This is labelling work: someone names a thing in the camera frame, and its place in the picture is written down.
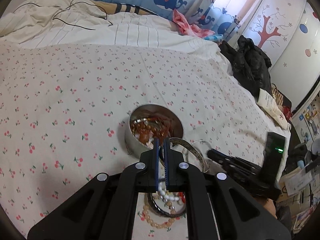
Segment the right hand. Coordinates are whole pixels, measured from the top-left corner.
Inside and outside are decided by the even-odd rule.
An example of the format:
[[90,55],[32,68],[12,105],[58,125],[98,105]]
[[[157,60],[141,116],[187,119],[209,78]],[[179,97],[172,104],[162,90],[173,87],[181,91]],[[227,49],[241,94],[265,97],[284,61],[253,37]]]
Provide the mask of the right hand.
[[273,200],[267,198],[267,199],[263,199],[263,198],[255,198],[255,200],[261,204],[275,219],[277,219],[276,216],[276,207],[273,203]]

